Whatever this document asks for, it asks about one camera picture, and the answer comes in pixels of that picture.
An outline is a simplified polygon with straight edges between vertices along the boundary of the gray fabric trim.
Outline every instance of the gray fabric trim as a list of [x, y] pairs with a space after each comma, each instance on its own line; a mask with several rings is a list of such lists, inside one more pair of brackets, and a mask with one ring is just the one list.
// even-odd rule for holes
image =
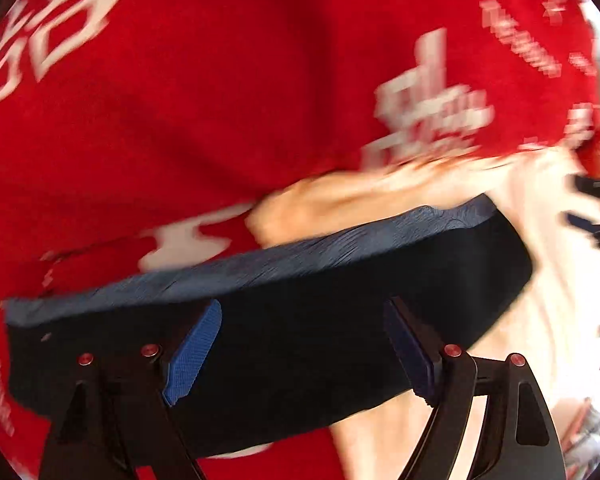
[[485, 195], [448, 210], [422, 206], [323, 238], [237, 254], [186, 269], [138, 274], [80, 294], [46, 300], [9, 300], [5, 302], [6, 321], [14, 326], [35, 326], [122, 306], [219, 296], [247, 286], [350, 264], [449, 229], [475, 227], [488, 220], [494, 211], [493, 202]]

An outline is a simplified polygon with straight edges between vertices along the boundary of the beige surface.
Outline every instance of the beige surface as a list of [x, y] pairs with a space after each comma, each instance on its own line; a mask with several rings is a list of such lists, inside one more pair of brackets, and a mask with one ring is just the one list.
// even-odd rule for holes
[[[562, 212], [600, 222], [600, 202], [571, 189], [567, 176], [578, 165], [563, 148], [522, 153], [496, 170], [479, 171], [479, 164], [484, 163], [407, 165], [393, 173], [338, 174], [301, 182], [265, 201], [251, 225], [271, 245], [386, 218], [421, 204], [455, 206], [487, 192], [525, 241], [535, 271], [522, 295], [471, 352], [497, 359], [523, 353], [553, 406], [590, 372], [583, 355], [595, 336], [594, 313], [600, 306], [600, 250], [586, 234], [567, 226]], [[484, 400], [476, 399], [454, 480], [466, 478], [483, 412]], [[395, 480], [428, 415], [424, 402], [408, 392], [333, 425], [347, 478]]]

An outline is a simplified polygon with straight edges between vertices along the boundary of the blue textured pad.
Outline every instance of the blue textured pad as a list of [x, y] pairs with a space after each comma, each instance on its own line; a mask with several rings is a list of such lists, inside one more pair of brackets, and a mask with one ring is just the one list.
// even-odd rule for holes
[[216, 340], [221, 323], [220, 303], [213, 300], [169, 363], [167, 383], [162, 393], [169, 406], [175, 406], [179, 399], [189, 395], [202, 363]]
[[384, 331], [411, 381], [413, 393], [428, 402], [436, 392], [433, 365], [420, 347], [416, 336], [398, 313], [393, 301], [384, 303]]

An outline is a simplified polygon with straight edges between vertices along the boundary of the blue gripper pad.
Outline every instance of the blue gripper pad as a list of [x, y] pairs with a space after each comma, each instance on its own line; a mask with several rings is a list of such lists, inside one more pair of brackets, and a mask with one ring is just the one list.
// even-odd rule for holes
[[184, 338], [169, 363], [167, 381], [162, 392], [169, 406], [175, 406], [189, 395], [200, 368], [216, 340], [222, 323], [222, 309], [218, 300], [209, 303], [200, 320]]
[[411, 381], [413, 392], [430, 403], [436, 394], [433, 364], [391, 300], [384, 303], [384, 331]]

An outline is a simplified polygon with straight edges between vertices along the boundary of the red screw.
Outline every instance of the red screw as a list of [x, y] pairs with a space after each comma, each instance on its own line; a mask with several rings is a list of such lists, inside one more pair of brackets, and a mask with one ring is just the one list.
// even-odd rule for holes
[[526, 365], [526, 359], [520, 354], [511, 354], [511, 362], [516, 366]]
[[78, 364], [80, 366], [89, 366], [91, 363], [93, 363], [93, 354], [87, 352], [78, 357]]
[[160, 351], [160, 346], [158, 346], [157, 344], [154, 344], [154, 343], [150, 343], [148, 345], [144, 345], [142, 347], [142, 349], [140, 350], [140, 353], [142, 354], [143, 357], [154, 357], [154, 356], [158, 355], [159, 351]]
[[462, 355], [462, 349], [458, 345], [446, 345], [445, 354], [449, 357], [460, 357]]

